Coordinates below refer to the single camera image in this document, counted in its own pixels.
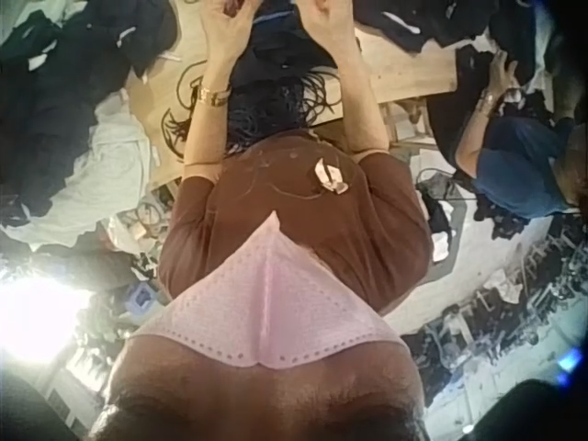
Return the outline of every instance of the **wooden table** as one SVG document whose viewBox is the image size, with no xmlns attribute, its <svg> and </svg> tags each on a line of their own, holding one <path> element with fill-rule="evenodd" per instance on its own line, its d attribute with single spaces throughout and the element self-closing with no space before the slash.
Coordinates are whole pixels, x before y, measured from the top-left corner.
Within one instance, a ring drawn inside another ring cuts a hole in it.
<svg viewBox="0 0 588 441">
<path fill-rule="evenodd" d="M 160 153 L 161 164 L 153 172 L 152 188 L 166 185 L 181 176 L 181 163 L 164 143 L 162 117 L 168 108 L 172 109 L 177 118 L 183 119 L 187 115 L 177 101 L 176 85 L 190 64 L 203 62 L 207 58 L 206 39 L 198 12 L 200 5 L 187 4 L 184 0 L 172 0 L 172 4 L 178 16 L 180 32 L 170 52 L 181 61 L 160 59 L 149 72 L 147 84 L 133 74 L 127 83 L 132 112 L 143 124 Z M 455 90 L 457 75 L 454 51 L 443 50 L 429 42 L 421 54 L 413 56 L 379 35 L 360 29 L 356 34 L 371 70 L 372 86 L 379 103 Z M 180 87 L 185 101 L 190 97 L 190 81 L 201 76 L 204 68 L 205 64 L 194 67 L 186 75 Z M 339 82 L 336 79 L 328 79 L 327 93 L 330 101 L 339 98 Z M 342 109 L 339 106 L 334 112 L 323 113 L 319 123 L 341 117 Z"/>
</svg>

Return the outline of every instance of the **bracelet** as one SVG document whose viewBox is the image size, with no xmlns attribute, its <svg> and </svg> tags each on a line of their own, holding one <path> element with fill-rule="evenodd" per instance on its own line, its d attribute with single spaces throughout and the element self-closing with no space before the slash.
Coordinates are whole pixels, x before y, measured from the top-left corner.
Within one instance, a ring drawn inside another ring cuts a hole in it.
<svg viewBox="0 0 588 441">
<path fill-rule="evenodd" d="M 206 104 L 207 106 L 222 107 L 229 102 L 231 91 L 231 89 L 228 89 L 224 92 L 212 92 L 206 87 L 197 85 L 196 100 L 197 102 Z"/>
<path fill-rule="evenodd" d="M 476 111 L 489 118 L 492 115 L 497 102 L 498 96 L 492 94 L 486 89 L 481 94 L 480 100 L 476 105 Z"/>
</svg>

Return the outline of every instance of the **hand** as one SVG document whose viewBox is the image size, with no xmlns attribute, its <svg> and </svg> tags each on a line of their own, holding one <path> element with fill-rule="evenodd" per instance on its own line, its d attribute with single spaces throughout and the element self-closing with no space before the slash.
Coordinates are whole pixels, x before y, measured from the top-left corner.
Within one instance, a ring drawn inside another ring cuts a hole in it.
<svg viewBox="0 0 588 441">
<path fill-rule="evenodd" d="M 518 62 L 511 62 L 506 68 L 506 58 L 508 54 L 505 51 L 498 51 L 490 64 L 490 84 L 488 91 L 495 96 L 502 96 L 508 89 L 517 86 L 515 78 L 515 69 Z"/>
<path fill-rule="evenodd" d="M 351 0 L 296 0 L 302 25 L 335 62 L 357 48 Z"/>
<path fill-rule="evenodd" d="M 204 0 L 202 27 L 209 44 L 209 64 L 232 68 L 243 54 L 263 0 Z"/>
</svg>

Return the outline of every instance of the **blue shirt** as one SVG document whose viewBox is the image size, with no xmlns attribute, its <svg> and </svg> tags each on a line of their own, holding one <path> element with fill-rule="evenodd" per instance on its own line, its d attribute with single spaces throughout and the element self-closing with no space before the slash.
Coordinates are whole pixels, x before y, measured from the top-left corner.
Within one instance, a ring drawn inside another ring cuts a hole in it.
<svg viewBox="0 0 588 441">
<path fill-rule="evenodd" d="M 572 127 L 570 121 L 550 130 L 534 119 L 493 119 L 474 186 L 496 205 L 526 219 L 568 209 L 551 165 L 565 153 Z"/>
</svg>

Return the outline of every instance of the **woman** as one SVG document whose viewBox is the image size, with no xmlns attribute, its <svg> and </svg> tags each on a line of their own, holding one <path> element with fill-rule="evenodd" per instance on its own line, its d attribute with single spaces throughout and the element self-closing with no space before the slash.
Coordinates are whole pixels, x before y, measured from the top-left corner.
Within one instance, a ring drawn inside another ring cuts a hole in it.
<svg viewBox="0 0 588 441">
<path fill-rule="evenodd" d="M 294 130 L 223 162 L 229 76 L 261 0 L 205 0 L 209 63 L 160 278 L 91 439 L 424 439 L 423 388 L 380 318 L 432 247 L 356 45 L 351 0 L 298 0 L 335 59 L 346 142 Z"/>
<path fill-rule="evenodd" d="M 515 84 L 516 62 L 507 68 L 506 58 L 504 51 L 494 57 L 490 83 L 457 149 L 447 159 L 472 177 L 473 185 L 489 200 L 522 218 L 541 218 L 579 207 L 586 191 L 586 158 L 574 153 L 568 140 L 583 82 L 572 76 L 563 94 L 556 94 L 555 130 L 534 119 L 492 118 L 503 95 Z M 579 161 L 571 159 L 576 155 Z"/>
</svg>

